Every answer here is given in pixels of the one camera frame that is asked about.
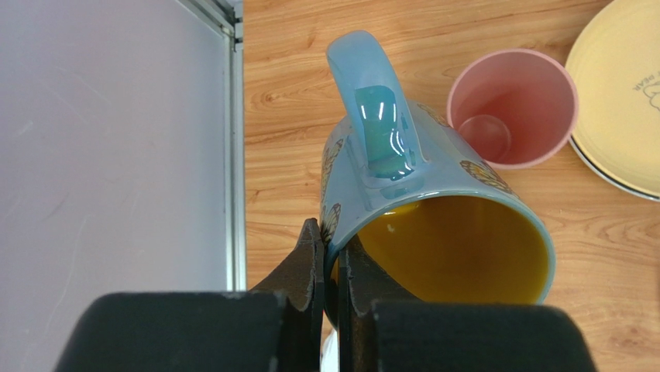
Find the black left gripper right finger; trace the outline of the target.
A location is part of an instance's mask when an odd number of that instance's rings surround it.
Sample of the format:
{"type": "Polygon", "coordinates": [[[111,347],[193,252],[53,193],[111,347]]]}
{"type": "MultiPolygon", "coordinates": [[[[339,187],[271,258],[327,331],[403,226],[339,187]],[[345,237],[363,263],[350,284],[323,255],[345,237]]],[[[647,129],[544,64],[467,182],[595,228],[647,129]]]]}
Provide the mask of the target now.
{"type": "Polygon", "coordinates": [[[349,241],[338,258],[342,371],[593,371],[566,313],[539,305],[424,302],[349,241]]]}

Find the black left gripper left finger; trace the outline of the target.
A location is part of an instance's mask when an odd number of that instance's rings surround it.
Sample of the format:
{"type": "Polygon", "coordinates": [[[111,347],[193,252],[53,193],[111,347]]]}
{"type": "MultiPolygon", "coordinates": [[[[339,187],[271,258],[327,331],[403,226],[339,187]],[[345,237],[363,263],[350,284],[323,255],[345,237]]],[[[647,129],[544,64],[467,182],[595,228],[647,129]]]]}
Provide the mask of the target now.
{"type": "Polygon", "coordinates": [[[85,310],[58,371],[317,371],[323,322],[318,222],[249,291],[116,292],[85,310]]]}

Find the blue butterfly ceramic mug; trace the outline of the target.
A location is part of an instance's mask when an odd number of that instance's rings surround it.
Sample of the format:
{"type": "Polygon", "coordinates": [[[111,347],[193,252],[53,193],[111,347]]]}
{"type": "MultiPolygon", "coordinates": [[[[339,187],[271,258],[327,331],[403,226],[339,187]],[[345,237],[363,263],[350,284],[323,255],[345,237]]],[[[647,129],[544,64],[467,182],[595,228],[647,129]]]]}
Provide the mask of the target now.
{"type": "Polygon", "coordinates": [[[422,301],[542,303],[555,250],[540,218],[456,130],[404,96],[371,33],[340,36],[326,58],[346,111],[321,157],[330,323],[350,243],[422,301]]]}

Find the pink plastic cup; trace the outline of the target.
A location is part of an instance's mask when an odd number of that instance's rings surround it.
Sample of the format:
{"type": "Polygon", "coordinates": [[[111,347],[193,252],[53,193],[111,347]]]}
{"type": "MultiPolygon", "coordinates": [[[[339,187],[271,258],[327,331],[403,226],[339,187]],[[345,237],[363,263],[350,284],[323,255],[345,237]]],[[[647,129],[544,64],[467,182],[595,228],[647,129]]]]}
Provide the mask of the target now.
{"type": "Polygon", "coordinates": [[[579,96],[568,71],[535,50],[489,53],[455,79],[451,127],[490,165],[533,167],[558,153],[576,125],[579,96]]]}

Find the cream yellow plate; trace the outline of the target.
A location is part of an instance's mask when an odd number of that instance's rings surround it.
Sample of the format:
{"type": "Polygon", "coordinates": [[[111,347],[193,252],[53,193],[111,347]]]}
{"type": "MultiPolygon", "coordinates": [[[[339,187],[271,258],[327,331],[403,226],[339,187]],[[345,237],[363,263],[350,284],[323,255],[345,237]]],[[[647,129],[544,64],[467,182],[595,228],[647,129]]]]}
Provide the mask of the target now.
{"type": "Polygon", "coordinates": [[[612,1],[565,68],[579,96],[576,144],[607,175],[659,196],[659,3],[612,1]]]}

